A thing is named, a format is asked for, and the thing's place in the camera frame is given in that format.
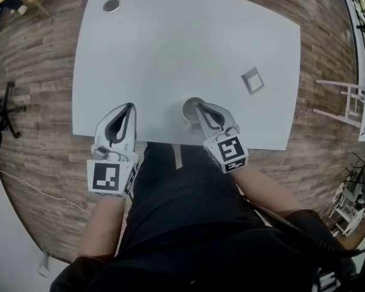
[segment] black shirt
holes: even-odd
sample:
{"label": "black shirt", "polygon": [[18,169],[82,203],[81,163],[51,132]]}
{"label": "black shirt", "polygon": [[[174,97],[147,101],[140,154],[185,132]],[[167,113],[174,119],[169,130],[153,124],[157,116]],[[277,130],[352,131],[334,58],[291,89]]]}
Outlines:
{"label": "black shirt", "polygon": [[[135,205],[134,198],[116,258],[106,265],[79,257],[50,291],[223,286],[311,291],[318,270],[314,256],[287,233],[266,227],[231,178],[220,181],[203,172],[177,170],[145,202]],[[324,242],[338,244],[313,211],[295,212],[287,219]]]}

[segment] square object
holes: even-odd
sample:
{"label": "square object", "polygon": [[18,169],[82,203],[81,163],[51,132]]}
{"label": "square object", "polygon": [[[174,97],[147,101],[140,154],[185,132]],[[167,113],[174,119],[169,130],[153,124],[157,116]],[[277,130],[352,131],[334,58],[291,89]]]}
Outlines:
{"label": "square object", "polygon": [[93,189],[119,190],[119,164],[95,163]]}
{"label": "square object", "polygon": [[257,92],[259,89],[265,86],[263,84],[263,81],[261,79],[257,67],[254,67],[249,72],[242,75],[242,79],[245,82],[246,86],[248,87],[250,94]]}
{"label": "square object", "polygon": [[218,143],[218,147],[224,162],[233,160],[245,154],[237,136]]}

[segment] wall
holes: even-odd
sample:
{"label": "wall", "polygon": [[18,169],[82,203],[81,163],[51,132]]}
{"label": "wall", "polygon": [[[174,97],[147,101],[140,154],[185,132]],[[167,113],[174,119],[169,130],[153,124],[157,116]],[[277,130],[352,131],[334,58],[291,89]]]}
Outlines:
{"label": "wall", "polygon": [[[358,249],[365,249],[365,238],[358,246]],[[356,256],[353,258],[353,261],[355,262],[355,266],[357,267],[358,273],[361,271],[361,267],[364,263],[364,259],[365,259],[365,253],[362,253],[359,256]]]}
{"label": "wall", "polygon": [[49,258],[49,278],[38,274],[42,253],[24,229],[0,180],[0,292],[44,292],[67,264]]}

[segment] white chair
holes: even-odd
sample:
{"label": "white chair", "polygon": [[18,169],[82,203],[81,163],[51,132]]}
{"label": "white chair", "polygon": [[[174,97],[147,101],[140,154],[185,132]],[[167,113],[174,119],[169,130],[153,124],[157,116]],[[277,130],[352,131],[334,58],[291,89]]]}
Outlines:
{"label": "white chair", "polygon": [[[330,114],[330,113],[327,113],[325,111],[321,111],[321,110],[318,110],[318,109],[315,109],[315,108],[313,108],[312,111],[314,113],[322,114],[324,116],[327,116],[327,117],[330,117],[330,118],[345,122],[347,124],[351,124],[354,127],[361,128],[361,122],[357,121],[357,120],[354,120],[354,119],[350,118],[349,116],[362,118],[362,114],[358,114],[356,109],[357,109],[357,102],[364,103],[364,101],[365,101],[365,95],[363,93],[361,93],[363,90],[365,90],[365,86],[353,85],[351,83],[344,83],[344,82],[326,81],[326,80],[315,80],[315,82],[316,83],[321,83],[323,85],[337,85],[337,86],[346,87],[347,90],[346,91],[341,91],[341,94],[344,94],[344,95],[347,96],[347,101],[346,101],[345,116]],[[352,89],[358,89],[358,94],[353,93]],[[350,110],[350,101],[351,101],[351,99],[355,99],[354,111]]]}
{"label": "white chair", "polygon": [[361,209],[359,211],[352,210],[349,213],[345,213],[341,209],[337,208],[330,214],[330,217],[336,211],[345,219],[345,221],[347,222],[347,226],[345,229],[343,229],[338,223],[335,225],[347,238],[357,228],[358,224],[364,218],[365,209]]}

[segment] chair leg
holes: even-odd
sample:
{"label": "chair leg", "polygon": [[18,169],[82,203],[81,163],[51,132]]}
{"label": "chair leg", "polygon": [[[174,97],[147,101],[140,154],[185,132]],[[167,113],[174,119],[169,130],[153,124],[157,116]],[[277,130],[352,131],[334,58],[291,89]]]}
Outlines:
{"label": "chair leg", "polygon": [[13,135],[13,137],[15,138],[15,139],[18,139],[19,137],[20,137],[20,132],[15,132],[15,130],[13,129],[13,127],[12,127],[12,124],[11,124],[11,121],[10,121],[10,119],[8,118],[8,115],[7,114],[5,114],[5,115],[3,115],[3,120],[5,121],[5,124],[6,124],[6,126],[8,127],[8,129],[10,129],[10,131],[11,131],[11,133],[12,133],[12,135]]}
{"label": "chair leg", "polygon": [[2,103],[2,107],[3,107],[4,110],[7,109],[8,95],[9,95],[9,92],[10,92],[10,88],[13,88],[14,86],[15,86],[15,84],[13,82],[8,82],[7,83],[7,87],[5,89],[4,100],[3,100],[3,103]]}
{"label": "chair leg", "polygon": [[314,113],[322,114],[322,115],[330,117],[332,119],[336,119],[336,120],[342,121],[344,123],[353,125],[354,127],[361,128],[361,122],[359,122],[359,121],[349,119],[349,118],[346,118],[346,117],[340,116],[340,115],[334,115],[334,114],[326,113],[325,111],[321,111],[321,110],[318,110],[316,108],[313,108],[312,111]]}
{"label": "chair leg", "polygon": [[335,226],[342,232],[342,235],[345,234],[345,230],[339,224],[335,224]]}
{"label": "chair leg", "polygon": [[331,212],[331,214],[330,214],[330,216],[329,216],[329,217],[333,216],[333,214],[334,214],[335,210],[336,210],[336,209],[334,209],[334,211],[333,211],[333,212]]}
{"label": "chair leg", "polygon": [[27,111],[27,107],[26,106],[17,106],[17,107],[14,107],[12,109],[8,109],[5,113],[6,114],[13,113],[13,112],[17,112],[18,113],[20,111],[26,112]]}

